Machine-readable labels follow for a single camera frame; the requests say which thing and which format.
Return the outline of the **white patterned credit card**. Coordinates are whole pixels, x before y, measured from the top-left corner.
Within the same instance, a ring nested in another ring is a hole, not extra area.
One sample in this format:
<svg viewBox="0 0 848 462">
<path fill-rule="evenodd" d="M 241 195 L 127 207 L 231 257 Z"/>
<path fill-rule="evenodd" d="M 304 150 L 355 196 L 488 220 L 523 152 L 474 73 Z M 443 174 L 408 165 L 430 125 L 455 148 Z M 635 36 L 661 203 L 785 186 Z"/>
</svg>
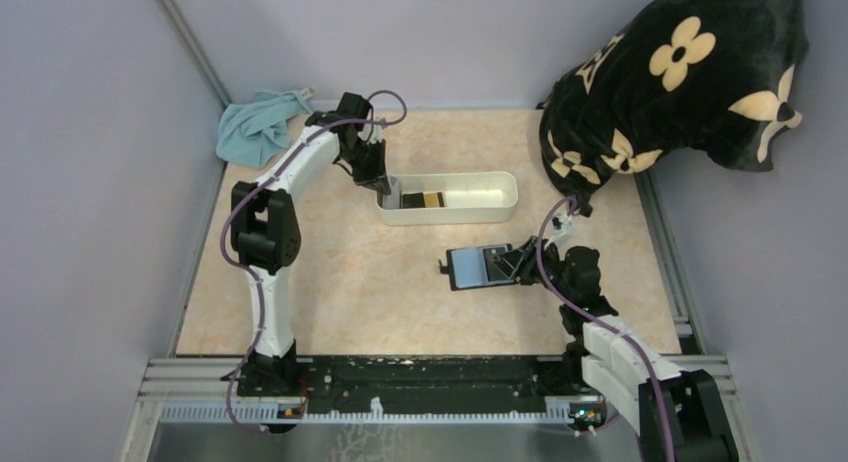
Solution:
<svg viewBox="0 0 848 462">
<path fill-rule="evenodd" d="M 387 192 L 382 196 L 382 208 L 384 210 L 398 210 L 402 208 L 401 183 L 394 176 L 387 178 Z"/>
</svg>

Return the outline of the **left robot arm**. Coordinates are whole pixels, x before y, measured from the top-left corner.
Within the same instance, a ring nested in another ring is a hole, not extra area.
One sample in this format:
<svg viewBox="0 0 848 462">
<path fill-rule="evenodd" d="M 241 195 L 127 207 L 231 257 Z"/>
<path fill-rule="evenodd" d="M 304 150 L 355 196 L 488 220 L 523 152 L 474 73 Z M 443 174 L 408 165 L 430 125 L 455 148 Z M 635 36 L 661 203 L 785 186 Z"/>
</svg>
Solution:
<svg viewBox="0 0 848 462">
<path fill-rule="evenodd" d="M 374 191 L 391 209 L 400 206 L 400 183 L 386 166 L 383 131 L 391 123 L 376 118 L 372 100 L 344 93 L 334 110 L 307 118 L 300 137 L 267 172 L 232 189 L 220 248 L 229 264 L 246 272 L 255 323 L 239 376 L 285 385 L 298 378 L 288 282 L 302 242 L 295 204 L 316 177 L 342 164 L 356 186 Z"/>
</svg>

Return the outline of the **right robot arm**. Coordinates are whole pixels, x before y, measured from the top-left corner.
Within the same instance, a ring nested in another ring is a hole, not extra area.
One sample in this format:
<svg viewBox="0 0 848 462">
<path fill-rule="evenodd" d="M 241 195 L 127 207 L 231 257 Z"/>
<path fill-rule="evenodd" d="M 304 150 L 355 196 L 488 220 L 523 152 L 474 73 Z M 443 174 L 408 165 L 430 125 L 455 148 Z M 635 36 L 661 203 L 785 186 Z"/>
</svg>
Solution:
<svg viewBox="0 0 848 462">
<path fill-rule="evenodd" d="M 704 369 L 685 369 L 634 335 L 603 294 L 600 253 L 559 252 L 530 237 L 497 250 L 488 264 L 520 285 L 540 284 L 559 301 L 573 342 L 564 354 L 574 378 L 599 392 L 634 431 L 644 461 L 737 461 L 721 393 Z"/>
</svg>

